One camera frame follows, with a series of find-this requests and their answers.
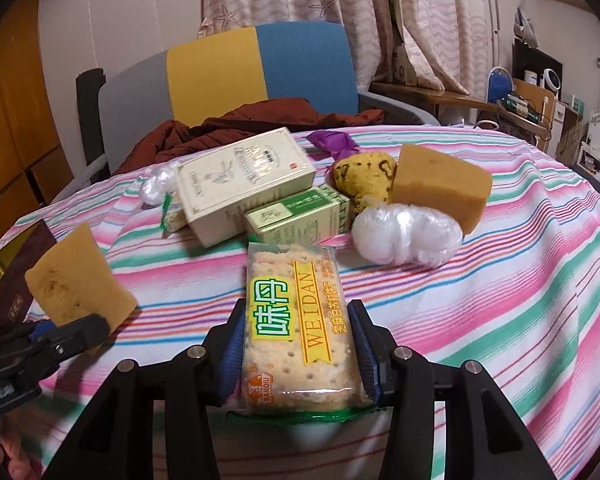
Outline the tan sponge block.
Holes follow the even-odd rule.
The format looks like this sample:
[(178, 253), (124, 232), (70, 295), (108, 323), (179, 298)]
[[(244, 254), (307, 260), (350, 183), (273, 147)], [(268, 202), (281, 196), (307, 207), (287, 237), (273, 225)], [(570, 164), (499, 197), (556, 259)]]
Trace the tan sponge block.
[(390, 197), (394, 204), (441, 211), (467, 235), (480, 222), (492, 182), (490, 172), (470, 162), (431, 148), (403, 144)]
[(57, 326), (97, 314), (114, 332), (138, 306), (112, 274), (86, 223), (42, 255), (24, 279), (33, 298)]

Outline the cracker packet yellow green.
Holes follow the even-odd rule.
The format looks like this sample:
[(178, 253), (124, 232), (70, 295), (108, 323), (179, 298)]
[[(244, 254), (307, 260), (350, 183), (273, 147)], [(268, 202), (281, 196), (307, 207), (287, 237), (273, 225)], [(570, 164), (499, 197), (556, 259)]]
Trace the cracker packet yellow green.
[(251, 242), (242, 397), (256, 414), (366, 408), (335, 253)]

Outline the small green white box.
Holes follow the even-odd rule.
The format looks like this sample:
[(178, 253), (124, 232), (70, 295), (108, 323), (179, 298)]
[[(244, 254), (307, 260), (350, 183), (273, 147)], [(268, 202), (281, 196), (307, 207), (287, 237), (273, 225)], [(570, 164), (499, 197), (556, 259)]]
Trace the small green white box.
[(350, 228), (350, 200), (321, 184), (249, 211), (245, 220), (253, 242), (317, 245)]

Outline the striped pink green bedsheet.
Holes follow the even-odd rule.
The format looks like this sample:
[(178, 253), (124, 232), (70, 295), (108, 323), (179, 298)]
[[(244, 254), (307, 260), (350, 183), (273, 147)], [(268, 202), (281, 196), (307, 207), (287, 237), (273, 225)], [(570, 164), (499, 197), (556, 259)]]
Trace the striped pink green bedsheet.
[[(524, 420), (554, 473), (573, 479), (600, 446), (600, 194), (524, 141), (460, 128), (354, 128), (365, 151), (413, 143), (492, 174), (481, 221), (442, 268), (372, 266), (332, 240), (346, 296), (361, 299), (394, 339), (430, 361), (479, 361)], [(222, 323), (245, 290), (246, 242), (204, 249), (192, 232), (164, 234), (145, 208), (148, 170), (120, 174), (20, 218), (56, 237), (88, 224), (112, 272), (140, 305), (99, 354), (65, 363), (9, 418), (43, 467), (110, 370), (123, 359), (169, 359)]]

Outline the large cream tea box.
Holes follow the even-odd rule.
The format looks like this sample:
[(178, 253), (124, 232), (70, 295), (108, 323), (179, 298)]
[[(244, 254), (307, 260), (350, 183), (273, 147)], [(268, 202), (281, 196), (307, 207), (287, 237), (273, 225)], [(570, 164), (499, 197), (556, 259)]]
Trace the large cream tea box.
[(245, 214), (312, 186), (315, 168), (286, 128), (216, 148), (176, 167), (185, 218), (204, 247), (245, 231)]

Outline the dark red jacket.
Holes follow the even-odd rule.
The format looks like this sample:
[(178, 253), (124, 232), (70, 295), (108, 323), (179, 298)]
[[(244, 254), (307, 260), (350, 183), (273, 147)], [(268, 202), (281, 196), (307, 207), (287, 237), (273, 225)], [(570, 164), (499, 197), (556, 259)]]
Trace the dark red jacket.
[(378, 108), (353, 115), (321, 114), (302, 98), (264, 100), (245, 104), (221, 117), (209, 117), (195, 127), (167, 120), (137, 142), (115, 173), (126, 174), (180, 156), (220, 148), (277, 128), (299, 132), (374, 126), (381, 125), (385, 118), (386, 113)]

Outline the white plastic bag ball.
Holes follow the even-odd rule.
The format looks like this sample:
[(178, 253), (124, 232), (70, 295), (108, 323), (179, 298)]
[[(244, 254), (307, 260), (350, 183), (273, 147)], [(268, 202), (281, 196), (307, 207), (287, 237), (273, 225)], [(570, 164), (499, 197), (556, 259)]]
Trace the white plastic bag ball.
[(351, 226), (358, 253), (378, 266), (416, 264), (434, 269), (455, 256), (464, 233), (456, 220), (427, 207), (365, 208)]

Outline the grey yellow blue chair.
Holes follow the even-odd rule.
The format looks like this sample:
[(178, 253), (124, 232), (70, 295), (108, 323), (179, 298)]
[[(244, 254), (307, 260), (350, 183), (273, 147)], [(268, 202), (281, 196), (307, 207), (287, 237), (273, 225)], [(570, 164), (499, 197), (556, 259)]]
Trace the grey yellow blue chair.
[(384, 110), (393, 125), (437, 125), (431, 114), (356, 86), (343, 26), (290, 22), (221, 32), (151, 55), (121, 73), (76, 77), (85, 174), (116, 171), (167, 120), (189, 127), (266, 99), (303, 98), (321, 114)]

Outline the yellow plush toy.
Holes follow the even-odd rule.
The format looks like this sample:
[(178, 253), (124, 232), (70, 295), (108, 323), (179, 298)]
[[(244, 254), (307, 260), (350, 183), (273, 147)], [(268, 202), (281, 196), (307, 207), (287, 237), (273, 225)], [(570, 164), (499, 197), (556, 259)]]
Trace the yellow plush toy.
[(384, 152), (365, 152), (341, 159), (332, 167), (336, 189), (350, 198), (355, 216), (369, 206), (389, 203), (396, 161)]

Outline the purple crumpled wrapper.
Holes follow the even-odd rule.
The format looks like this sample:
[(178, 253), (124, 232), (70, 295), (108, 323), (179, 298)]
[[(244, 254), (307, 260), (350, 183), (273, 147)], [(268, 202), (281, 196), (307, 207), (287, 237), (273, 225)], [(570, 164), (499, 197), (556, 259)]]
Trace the purple crumpled wrapper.
[(329, 154), (335, 161), (358, 154), (360, 147), (346, 132), (335, 130), (315, 130), (307, 137), (318, 150)]

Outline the wooden desk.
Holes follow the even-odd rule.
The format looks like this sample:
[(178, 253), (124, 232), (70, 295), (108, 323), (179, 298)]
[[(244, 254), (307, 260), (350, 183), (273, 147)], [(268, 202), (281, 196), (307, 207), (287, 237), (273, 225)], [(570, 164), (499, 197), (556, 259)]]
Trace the wooden desk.
[(438, 91), (378, 81), (370, 85), (370, 91), (386, 96), (387, 98), (421, 107), (423, 110), (433, 114), (437, 119), (440, 118), (442, 107), (459, 107), (491, 113), (530, 133), (539, 142), (539, 147), (542, 150), (547, 147), (550, 140), (549, 128), (546, 128), (542, 124), (537, 125), (529, 122), (527, 119), (509, 112), (500, 104), (488, 103), (473, 96), (465, 96), (453, 91)]

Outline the blue folding chair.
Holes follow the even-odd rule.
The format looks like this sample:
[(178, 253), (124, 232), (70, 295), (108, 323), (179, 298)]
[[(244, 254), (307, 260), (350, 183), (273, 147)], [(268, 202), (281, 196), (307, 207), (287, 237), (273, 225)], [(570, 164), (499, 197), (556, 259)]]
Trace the blue folding chair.
[(494, 66), (486, 78), (486, 100), (496, 103), (514, 91), (513, 78), (506, 68)]

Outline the pink patterned curtain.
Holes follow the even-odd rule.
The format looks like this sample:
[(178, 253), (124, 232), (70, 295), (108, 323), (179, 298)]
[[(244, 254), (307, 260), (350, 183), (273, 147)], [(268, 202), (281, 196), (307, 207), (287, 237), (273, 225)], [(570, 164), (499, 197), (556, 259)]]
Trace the pink patterned curtain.
[(374, 81), (483, 98), (490, 68), (486, 0), (202, 0), (204, 36), (320, 21), (346, 30), (358, 88)]

